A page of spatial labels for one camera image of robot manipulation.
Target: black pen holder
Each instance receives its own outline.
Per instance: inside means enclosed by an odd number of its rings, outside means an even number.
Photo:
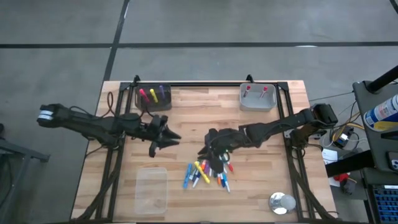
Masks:
[[[164,83],[154,83],[154,84],[139,84],[135,87],[135,102],[136,107],[141,111],[166,111],[172,108],[172,92],[169,84]],[[153,89],[158,102],[155,102],[154,97],[150,93]],[[145,99],[144,96],[140,94],[140,90],[143,90],[149,101]]]

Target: yellow marker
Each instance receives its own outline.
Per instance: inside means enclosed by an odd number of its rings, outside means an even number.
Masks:
[[[156,97],[156,94],[155,94],[155,90],[154,89],[150,89],[149,91],[150,91],[150,94],[152,95],[152,97],[154,98],[155,103],[157,103],[158,101],[157,101],[157,97]]]
[[[194,162],[195,167],[197,167],[197,170],[199,170],[200,175],[204,178],[204,180],[206,181],[207,184],[210,184],[210,180],[209,178],[206,176],[206,174],[203,172],[203,170],[201,169],[201,167],[199,166],[199,162],[196,161]]]

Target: wooden tabletop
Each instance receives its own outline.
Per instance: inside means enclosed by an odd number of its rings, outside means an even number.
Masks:
[[[310,106],[303,81],[287,81],[294,113]],[[105,82],[97,115],[108,110],[107,92],[117,98],[120,82]],[[172,87],[172,109],[157,114],[169,117],[169,128],[182,136],[178,146],[157,150],[155,158],[148,156],[150,142],[126,138],[118,196],[114,211],[115,222],[294,222],[295,213],[276,215],[268,199],[274,192],[292,195],[289,170],[282,134],[272,136],[260,148],[237,149],[231,155],[234,172],[228,173],[231,193],[201,179],[182,188],[189,162],[194,162],[203,147],[204,136],[210,128],[238,128],[249,123],[268,123],[279,119],[278,109],[270,112],[247,112],[239,109],[238,87]],[[150,116],[142,117],[144,122]],[[88,151],[99,146],[91,142]],[[85,161],[72,218],[81,215],[98,193],[106,158],[106,150],[91,154]],[[328,211],[336,211],[322,155],[318,148],[306,148],[305,167],[310,189]],[[142,167],[164,167],[168,175],[167,211],[158,215],[138,215],[134,212],[137,170]],[[104,213],[108,211],[108,200]]]

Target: concrete floor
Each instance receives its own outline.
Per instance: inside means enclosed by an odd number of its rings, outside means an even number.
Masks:
[[[123,0],[0,1],[0,44],[112,43]],[[389,0],[131,0],[121,42],[397,41]],[[95,112],[110,49],[0,49],[0,123],[6,138],[51,154],[29,167],[13,223],[69,219],[87,141],[40,128],[41,104]],[[398,47],[119,49],[111,80],[304,80],[315,99],[351,91],[397,63]],[[312,101],[336,114],[353,95]],[[349,116],[349,110],[340,115]],[[339,197],[344,220],[358,203]]]

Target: pen holder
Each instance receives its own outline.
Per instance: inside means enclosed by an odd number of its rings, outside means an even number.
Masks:
[[[139,90],[144,90],[149,102],[139,93]],[[150,89],[155,91],[158,102],[155,102],[154,97],[150,93]],[[169,84],[156,83],[156,84],[140,84],[135,89],[135,102],[136,107],[141,111],[148,110],[149,112],[166,111],[172,108],[172,93]]]
[[[246,97],[244,93],[246,88],[250,86],[250,90]],[[268,87],[264,96],[261,97],[264,87]],[[240,109],[242,111],[265,111],[268,112],[276,106],[276,89],[271,84],[261,83],[243,83],[239,92]]]

